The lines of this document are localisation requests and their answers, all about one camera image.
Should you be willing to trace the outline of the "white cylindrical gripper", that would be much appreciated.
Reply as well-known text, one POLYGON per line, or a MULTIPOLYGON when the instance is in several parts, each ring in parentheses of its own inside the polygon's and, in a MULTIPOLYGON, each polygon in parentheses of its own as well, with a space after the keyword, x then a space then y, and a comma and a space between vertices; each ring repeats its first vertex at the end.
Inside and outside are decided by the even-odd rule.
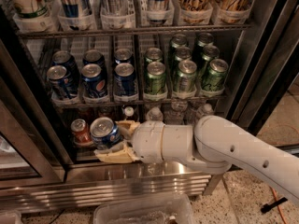
POLYGON ((116 124, 133 148, 121 141, 110 149, 95 150, 95 156, 105 163, 131 163, 139 158, 144 163, 192 161, 193 130, 190 125, 166 125, 161 121, 120 120, 116 124))

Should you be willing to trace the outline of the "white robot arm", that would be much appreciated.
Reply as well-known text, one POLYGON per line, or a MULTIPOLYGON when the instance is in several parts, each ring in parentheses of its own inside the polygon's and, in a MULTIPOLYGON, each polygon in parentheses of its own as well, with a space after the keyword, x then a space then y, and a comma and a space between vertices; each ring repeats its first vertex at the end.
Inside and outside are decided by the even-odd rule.
POLYGON ((105 163, 175 161, 211 175, 235 165, 299 204, 299 158, 218 116, 205 116, 194 126, 146 121, 129 141, 97 150, 95 156, 105 163))

